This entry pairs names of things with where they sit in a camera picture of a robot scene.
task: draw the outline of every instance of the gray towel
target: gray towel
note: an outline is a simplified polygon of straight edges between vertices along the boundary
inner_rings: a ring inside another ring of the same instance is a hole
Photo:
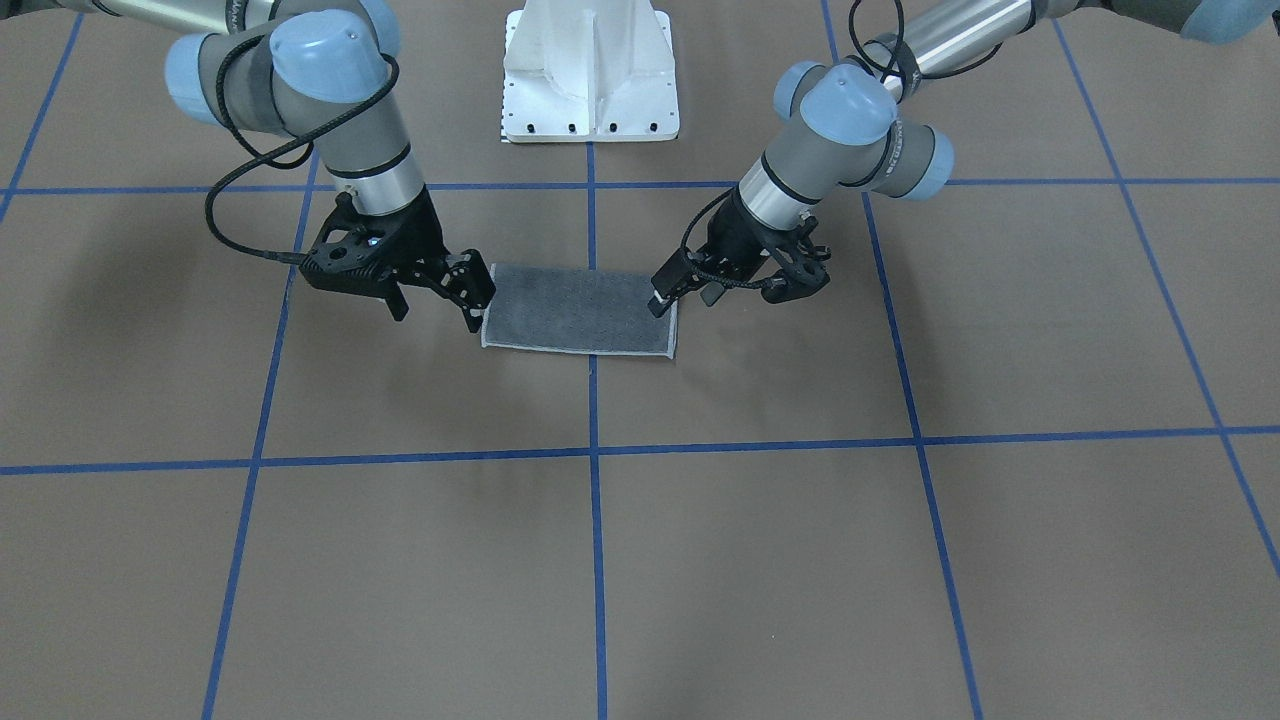
[[[676,309],[654,318],[648,275],[493,265],[480,346],[579,355],[676,355]]]

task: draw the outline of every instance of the white metal stand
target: white metal stand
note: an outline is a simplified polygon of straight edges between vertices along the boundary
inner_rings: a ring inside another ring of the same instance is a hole
[[[680,132],[671,18],[649,0],[527,0],[507,17],[511,142],[640,142]]]

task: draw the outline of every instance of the light blue joint cap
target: light blue joint cap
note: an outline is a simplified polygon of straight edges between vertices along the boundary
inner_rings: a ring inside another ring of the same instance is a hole
[[[1187,18],[1180,33],[1211,45],[1235,42],[1280,9],[1276,0],[1204,0]]]
[[[791,101],[795,100],[796,90],[800,88],[800,81],[804,79],[804,76],[809,74],[809,70],[820,67],[820,64],[813,60],[804,60],[791,65],[787,72],[782,73],[782,77],[778,78],[778,85],[773,88],[773,110],[780,118],[783,120],[791,119]]]
[[[897,119],[897,104],[876,78],[849,64],[827,72],[800,101],[813,131],[841,145],[870,145]]]
[[[360,102],[387,81],[372,31],[347,10],[303,13],[271,32],[271,67],[293,90],[325,102]]]
[[[929,129],[933,131],[933,159],[929,160],[920,182],[900,200],[928,200],[942,191],[951,179],[951,170],[956,167],[956,149],[947,136],[932,127]]]
[[[399,55],[399,20],[396,12],[383,0],[360,0],[365,8],[369,22],[374,23],[374,32],[378,33],[378,49],[396,56]]]
[[[169,86],[174,104],[187,117],[221,127],[200,85],[200,47],[206,37],[209,35],[187,35],[173,44],[164,60],[164,83]]]

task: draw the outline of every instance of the blue tape line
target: blue tape line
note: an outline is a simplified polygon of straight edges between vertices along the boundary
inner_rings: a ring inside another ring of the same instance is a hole
[[[0,477],[6,475],[81,475],[97,473],[154,473],[164,470],[243,470],[252,460],[161,460],[154,462],[78,462],[61,465],[6,465],[0,466]]]
[[[1066,41],[1066,33],[1062,32],[1062,26],[1055,19],[1053,32],[1057,33],[1059,44],[1062,46],[1062,53],[1066,55],[1066,63],[1071,68],[1071,74],[1075,77],[1075,85],[1080,91],[1080,96],[1084,99],[1084,105],[1089,110],[1089,118],[1093,120],[1093,128],[1098,133],[1098,140],[1102,142],[1102,150],[1106,152],[1107,161],[1111,164],[1111,172],[1115,173],[1116,181],[1120,186],[1120,193],[1124,196],[1125,206],[1129,209],[1129,218],[1133,220],[1134,228],[1138,231],[1138,240],[1142,242],[1142,250],[1147,255],[1147,263],[1151,265],[1151,272],[1156,277],[1156,284],[1160,287],[1160,295],[1165,299],[1165,307],[1169,310],[1169,316],[1174,322],[1174,328],[1178,331],[1178,338],[1183,343],[1183,350],[1187,352],[1187,360],[1192,365],[1192,372],[1196,374],[1196,382],[1199,384],[1201,393],[1204,396],[1204,405],[1208,406],[1208,413],[1213,418],[1213,427],[1217,429],[1219,436],[1222,441],[1222,450],[1226,452],[1228,460],[1231,464],[1231,470],[1235,473],[1235,482],[1240,487],[1240,493],[1244,496],[1245,505],[1249,507],[1249,512],[1253,515],[1253,524],[1258,529],[1258,536],[1262,538],[1262,546],[1267,551],[1267,556],[1271,559],[1271,568],[1275,570],[1277,578],[1280,578],[1280,553],[1276,551],[1275,541],[1271,538],[1271,532],[1267,529],[1266,520],[1262,518],[1261,510],[1258,510],[1257,500],[1253,496],[1253,488],[1249,487],[1248,478],[1244,477],[1244,470],[1240,468],[1239,461],[1235,457],[1235,448],[1231,446],[1231,436],[1226,432],[1222,423],[1222,415],[1219,413],[1217,402],[1213,400],[1213,393],[1210,392],[1208,380],[1204,378],[1204,372],[1201,369],[1199,359],[1196,356],[1196,350],[1192,347],[1190,336],[1187,333],[1185,325],[1183,325],[1181,315],[1178,313],[1178,306],[1174,305],[1174,296],[1169,291],[1169,283],[1165,282],[1165,275],[1160,269],[1160,261],[1156,259],[1156,251],[1151,245],[1151,240],[1147,237],[1147,229],[1142,223],[1142,217],[1138,214],[1138,206],[1133,201],[1133,193],[1129,192],[1129,186],[1120,172],[1120,164],[1116,161],[1115,152],[1111,147],[1111,141],[1107,140],[1107,133],[1102,128],[1102,120],[1098,117],[1097,108],[1093,105],[1092,97],[1089,97],[1089,91],[1084,86],[1084,76],[1080,73],[1080,68],[1075,61],[1075,56],[1071,54],[1071,46]]]
[[[223,192],[306,192],[306,184],[233,184]],[[14,195],[204,195],[207,187],[174,184],[155,187],[23,187]]]
[[[79,38],[79,28],[83,22],[84,15],[76,15],[76,22],[72,23],[72,31],[67,36],[63,55],[58,59],[58,69],[54,70],[54,77],[49,81],[45,100],[40,104],[40,110],[36,111],[36,119],[31,123],[31,132],[27,133],[27,143],[22,146],[22,155],[18,156],[18,167],[13,169],[13,176],[9,178],[9,192],[5,193],[4,199],[0,199],[0,223],[4,222],[5,215],[9,213],[9,204],[13,201],[14,190],[18,188],[22,173],[27,169],[27,160],[31,159],[31,151],[36,149],[36,138],[40,136],[40,128],[45,124],[45,117],[49,115],[49,106],[54,102],[58,85],[63,82],[63,73],[67,72],[67,63],[72,58],[72,50],[76,49],[76,41]]]
[[[733,187],[737,181],[596,182],[596,190],[700,190]]]
[[[1217,428],[1157,428],[1146,430],[1084,430],[1074,433],[1010,433],[993,436],[937,436],[922,438],[928,446],[1007,445],[1033,442],[1091,442],[1174,437],[1216,437]]]
[[[595,143],[586,143],[586,264],[595,269]],[[595,577],[595,715],[609,716],[609,669],[605,650],[604,530],[600,507],[599,357],[588,359],[588,450],[591,462],[591,562]]]
[[[1280,178],[1125,178],[1125,184],[1280,184]]]
[[[311,159],[307,184],[315,183],[319,161]],[[298,210],[298,224],[293,234],[293,251],[302,249],[302,238],[306,233],[307,215],[311,211],[311,191],[302,196],[302,208]],[[271,404],[275,400],[275,380],[280,372],[280,355],[284,351],[284,331],[289,324],[289,292],[293,290],[293,281],[297,278],[297,268],[291,265],[288,278],[284,281],[284,293],[280,299],[280,315],[275,324],[275,342],[271,346],[271,364],[266,372],[266,388],[262,391],[262,406],[259,411],[257,433],[253,437],[253,456],[248,469],[248,478],[244,482],[244,498],[241,502],[239,524],[236,527],[236,546],[232,550],[232,565],[227,574],[227,592],[223,596],[223,611],[218,619],[218,638],[214,641],[214,657],[209,665],[209,684],[205,687],[205,705],[201,720],[212,720],[214,706],[218,702],[218,684],[223,675],[223,657],[227,653],[227,637],[230,634],[232,612],[236,607],[236,589],[239,585],[241,564],[244,559],[244,542],[248,537],[248,523],[253,512],[253,496],[257,492],[257,475],[261,468],[262,447],[266,445],[266,428],[271,419]]]
[[[1125,184],[1280,184],[1280,178],[1125,178]],[[595,190],[700,190],[726,188],[737,184],[736,181],[652,181],[652,182],[607,182],[596,181]],[[1114,178],[951,178],[948,186],[1038,186],[1038,184],[1119,184]],[[541,183],[428,183],[431,191],[452,192],[468,190],[586,190],[585,182],[541,182]],[[328,184],[233,184],[223,192],[332,192]],[[205,193],[205,186],[156,186],[156,187],[15,187],[0,188],[0,195],[183,195]]]
[[[428,190],[586,190],[585,182],[429,182]]]
[[[1225,428],[1233,436],[1274,436],[1280,434],[1280,425],[1238,425]]]
[[[614,445],[600,448],[602,456],[620,455],[695,455],[705,452],[786,452],[804,450],[854,450],[869,447],[911,447],[913,438],[799,439],[777,442],[707,442],[686,445]]]
[[[1042,442],[1097,442],[1178,437],[1215,437],[1221,432],[1231,436],[1280,436],[1280,425],[1236,425],[1217,428],[1156,428],[1138,430],[1083,430],[1062,433],[1010,433],[989,436],[923,436],[925,446],[957,445],[1021,445]],[[614,445],[596,450],[602,457],[628,455],[696,455],[717,452],[804,452],[820,450],[865,450],[873,447],[913,447],[915,438],[860,438],[812,439],[776,442],[685,443],[685,445]],[[452,452],[406,452],[388,455],[320,455],[264,457],[262,468],[323,468],[340,465],[392,465],[411,462],[475,462],[507,460],[539,460],[547,457],[589,457],[590,447],[549,447],[534,450],[476,450]],[[252,459],[225,460],[159,460],[143,462],[83,462],[64,465],[0,465],[4,475],[58,475],[101,473],[147,473],[164,470],[225,470],[248,469]]]
[[[609,717],[609,671],[604,605],[604,530],[600,506],[600,415],[599,359],[589,359],[590,397],[590,461],[591,461],[591,559],[595,578],[595,712],[598,720]]]
[[[946,533],[942,529],[942,514],[938,511],[937,496],[933,491],[933,473],[925,454],[924,436],[920,432],[920,416],[915,406],[915,393],[911,389],[911,375],[906,366],[906,352],[902,350],[902,336],[897,325],[897,313],[893,310],[893,293],[884,268],[884,255],[881,252],[879,232],[876,228],[876,214],[872,211],[870,196],[861,193],[863,211],[867,213],[867,229],[872,240],[872,252],[876,256],[876,274],[879,278],[881,293],[884,299],[884,314],[888,316],[890,336],[893,340],[893,355],[897,357],[899,379],[902,383],[902,396],[906,400],[906,415],[911,424],[911,437],[915,445],[915,459],[920,466],[920,479],[924,483],[924,497],[929,505],[929,521],[933,524],[933,541],[938,548],[938,562],[942,566],[942,582],[947,589],[947,605],[951,607],[951,624],[955,628],[956,647],[960,650],[960,664],[964,669],[965,685],[969,689],[969,705],[974,720],[982,720],[982,696],[978,693],[978,676],[973,669],[969,653],[969,638],[964,629],[964,615],[960,610],[960,593],[956,592],[955,575],[951,570],[951,553],[947,550]]]
[[[475,462],[483,460],[539,460],[544,457],[586,457],[586,447],[539,450],[476,450],[458,452],[401,452],[388,455],[323,455],[264,457],[264,468],[325,468],[334,465],[398,465],[406,462]]]
[[[200,712],[201,720],[211,720],[214,702],[218,700],[218,682],[223,674],[223,657],[227,653],[227,634],[232,626],[232,610],[236,605],[236,588],[239,584],[241,560],[244,556],[244,538],[248,536],[248,519],[253,510],[253,493],[257,491],[257,466],[248,470],[244,483],[244,500],[241,501],[239,523],[236,525],[236,547],[232,550],[232,566],[227,575],[227,591],[223,593],[223,611],[218,618],[218,639],[214,642],[214,659],[209,667],[209,683],[205,685],[205,705]]]
[[[951,178],[951,186],[1007,186],[1007,184],[1116,184],[1115,178]]]

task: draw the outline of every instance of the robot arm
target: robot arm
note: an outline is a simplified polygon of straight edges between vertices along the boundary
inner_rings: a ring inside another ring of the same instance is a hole
[[[742,179],[704,209],[723,201],[708,224],[707,242],[691,251],[686,232],[653,275],[649,310],[662,316],[692,291],[710,306],[733,287],[759,290],[768,302],[822,290],[829,281],[823,261],[831,254],[810,240],[818,224],[810,211],[836,186],[927,200],[951,176],[951,142],[901,118],[897,104],[931,81],[986,61],[1001,42],[1038,20],[1087,6],[1224,44],[1266,22],[1280,0],[948,0],[900,32],[859,44],[856,55],[835,67],[796,64],[773,95],[782,129]],[[769,259],[780,269],[753,281]]]
[[[397,320],[408,313],[401,284],[430,288],[479,331],[493,281],[480,252],[453,255],[444,246],[389,92],[399,27],[383,0],[9,0],[4,10],[8,17],[49,6],[196,31],[169,51],[169,92],[189,117],[230,129],[255,155],[206,199],[206,219],[221,242],[298,265],[319,290],[384,300]],[[239,131],[292,137],[293,147],[314,141],[339,195],[308,252],[255,250],[218,231],[216,193],[284,154],[259,154]]]

